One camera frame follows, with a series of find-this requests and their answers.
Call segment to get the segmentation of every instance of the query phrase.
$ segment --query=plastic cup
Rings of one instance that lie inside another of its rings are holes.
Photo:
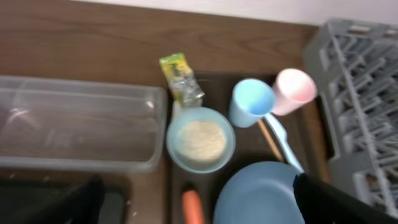
[[[281,71],[272,89],[276,97],[272,113],[279,116],[293,112],[317,95],[317,87],[311,77],[294,68]]]
[[[245,79],[235,85],[229,104],[229,121],[240,128],[256,123],[271,112],[275,103],[272,88],[257,79]]]

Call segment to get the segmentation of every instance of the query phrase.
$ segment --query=blue plate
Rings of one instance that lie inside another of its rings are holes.
[[[280,162],[258,162],[241,169],[224,186],[214,224],[304,224],[293,181],[299,172]]]

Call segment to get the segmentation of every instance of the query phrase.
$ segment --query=light blue plate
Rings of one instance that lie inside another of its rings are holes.
[[[214,224],[304,224],[293,181],[299,172],[280,162],[258,162],[236,173],[218,198]]]
[[[180,134],[181,129],[189,122],[201,119],[215,121],[220,126],[221,130],[223,130],[226,137],[224,151],[221,157],[215,161],[191,160],[179,153],[183,150],[181,149],[183,145]],[[171,158],[181,168],[189,172],[205,174],[223,167],[232,157],[235,150],[235,133],[228,120],[219,112],[204,107],[187,108],[182,110],[182,112],[171,122],[167,130],[166,145]]]

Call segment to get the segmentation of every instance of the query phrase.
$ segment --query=food packet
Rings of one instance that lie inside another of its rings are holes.
[[[174,99],[181,107],[197,106],[205,93],[198,85],[192,69],[188,66],[183,53],[173,54],[159,59]]]

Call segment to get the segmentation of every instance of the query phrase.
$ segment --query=black object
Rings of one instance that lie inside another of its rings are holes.
[[[69,221],[71,224],[97,224],[104,194],[102,179],[94,176],[85,184],[53,193],[50,200],[43,198],[2,219],[7,224],[65,224]]]
[[[306,224],[398,224],[398,220],[307,174],[296,176],[294,197]]]

